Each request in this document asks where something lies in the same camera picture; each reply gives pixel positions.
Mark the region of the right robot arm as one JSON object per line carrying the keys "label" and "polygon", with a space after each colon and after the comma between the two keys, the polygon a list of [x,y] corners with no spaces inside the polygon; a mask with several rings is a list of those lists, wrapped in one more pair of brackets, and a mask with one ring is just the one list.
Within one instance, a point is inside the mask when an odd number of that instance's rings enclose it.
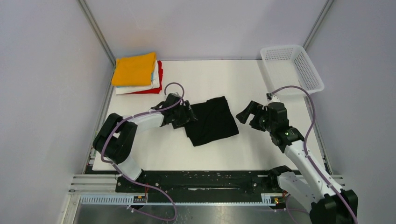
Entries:
{"label": "right robot arm", "polygon": [[280,166],[271,169],[269,189],[288,192],[306,209],[313,224],[357,223],[357,195],[353,190],[344,190],[318,165],[302,134],[289,125],[284,104],[271,101],[261,105],[251,101],[236,118],[245,124],[250,115],[254,117],[249,125],[268,132],[273,144],[295,164],[305,180],[299,180],[287,166]]}

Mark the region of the black t shirt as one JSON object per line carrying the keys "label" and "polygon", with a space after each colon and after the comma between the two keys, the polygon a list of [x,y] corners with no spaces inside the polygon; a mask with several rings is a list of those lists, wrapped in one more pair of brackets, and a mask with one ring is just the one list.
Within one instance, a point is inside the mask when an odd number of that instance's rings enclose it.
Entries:
{"label": "black t shirt", "polygon": [[187,123],[184,128],[193,146],[239,134],[226,97],[212,98],[203,103],[193,104],[191,108],[197,120]]}

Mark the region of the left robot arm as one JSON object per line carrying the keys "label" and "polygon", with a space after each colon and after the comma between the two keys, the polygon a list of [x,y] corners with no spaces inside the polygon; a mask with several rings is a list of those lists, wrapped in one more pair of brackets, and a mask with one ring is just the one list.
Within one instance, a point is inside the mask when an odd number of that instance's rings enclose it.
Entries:
{"label": "left robot arm", "polygon": [[128,178],[127,186],[134,192],[144,188],[140,176],[142,168],[132,158],[132,146],[137,134],[171,124],[174,129],[198,120],[192,105],[177,94],[169,94],[165,101],[148,111],[123,117],[111,113],[93,140],[93,148],[103,162],[115,165],[121,175]]}

